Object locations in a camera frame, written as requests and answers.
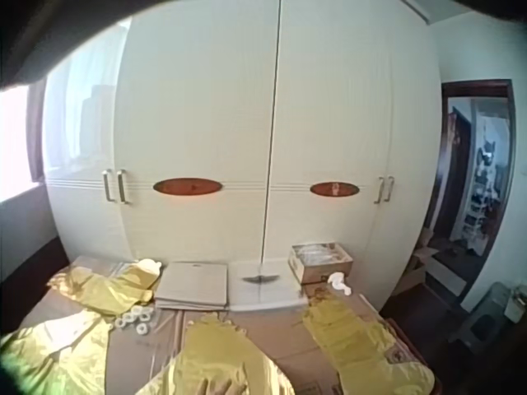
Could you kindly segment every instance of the silver door handle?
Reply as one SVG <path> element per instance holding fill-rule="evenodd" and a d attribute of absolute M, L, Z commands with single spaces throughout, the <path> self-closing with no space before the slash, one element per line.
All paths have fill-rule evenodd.
<path fill-rule="evenodd" d="M 379 196 L 377 196 L 377 200 L 375 200 L 373 202 L 374 204 L 379 204 L 380 203 L 380 201 L 382 200 L 382 193 L 385 190 L 385 178 L 384 177 L 379 177 L 379 180 L 380 180 Z"/>
<path fill-rule="evenodd" d="M 117 184 L 119 185 L 119 198 L 121 199 L 121 204 L 126 204 L 126 197 L 124 196 L 124 183 L 123 183 L 123 174 L 124 170 L 119 170 L 117 172 Z"/>
<path fill-rule="evenodd" d="M 103 183 L 105 185 L 105 195 L 106 195 L 106 200 L 108 202 L 115 202 L 114 199 L 112 199 L 112 197 L 110 196 L 110 185 L 108 184 L 108 174 L 110 174 L 112 170 L 110 169 L 107 169 L 105 171 L 102 172 L 102 180 L 103 180 Z"/>
<path fill-rule="evenodd" d="M 385 199 L 385 202 L 389 202 L 389 200 L 392 198 L 392 192 L 394 191 L 394 184 L 395 184 L 395 177 L 388 177 L 389 180 L 389 186 L 388 186 L 388 196 Z"/>

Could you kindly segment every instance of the wardrobe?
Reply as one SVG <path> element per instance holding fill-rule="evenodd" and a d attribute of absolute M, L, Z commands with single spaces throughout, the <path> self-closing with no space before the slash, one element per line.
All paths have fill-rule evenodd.
<path fill-rule="evenodd" d="M 439 65 L 399 0 L 168 2 L 59 64 L 43 122 L 71 260 L 285 267 L 293 244 L 338 241 L 353 287 L 380 308 L 430 200 Z M 222 188 L 153 188 L 185 178 Z M 320 183 L 358 193 L 312 193 Z"/>

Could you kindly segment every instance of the doorway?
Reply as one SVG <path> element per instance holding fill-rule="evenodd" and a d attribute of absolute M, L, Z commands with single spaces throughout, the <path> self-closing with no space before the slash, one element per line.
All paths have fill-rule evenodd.
<path fill-rule="evenodd" d="M 443 84 L 436 182 L 424 227 L 433 236 L 427 284 L 459 303 L 483 269 L 503 218 L 515 151 L 510 80 Z"/>

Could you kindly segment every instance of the ceiling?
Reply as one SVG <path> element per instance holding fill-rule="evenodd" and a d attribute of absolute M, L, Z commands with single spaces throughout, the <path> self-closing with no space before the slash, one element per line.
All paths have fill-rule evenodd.
<path fill-rule="evenodd" d="M 443 21 L 452 16 L 471 11 L 470 8 L 452 0 L 415 0 L 415 2 L 430 15 L 430 23 Z"/>

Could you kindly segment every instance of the oval wooden ornament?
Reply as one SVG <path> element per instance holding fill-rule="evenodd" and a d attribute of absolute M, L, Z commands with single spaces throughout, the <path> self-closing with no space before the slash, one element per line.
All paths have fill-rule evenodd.
<path fill-rule="evenodd" d="M 346 196 L 357 195 L 361 190 L 350 183 L 330 182 L 312 185 L 310 191 L 315 195 L 345 198 Z"/>
<path fill-rule="evenodd" d="M 175 196 L 207 195 L 222 188 L 222 184 L 212 179 L 164 179 L 154 184 L 157 192 Z"/>

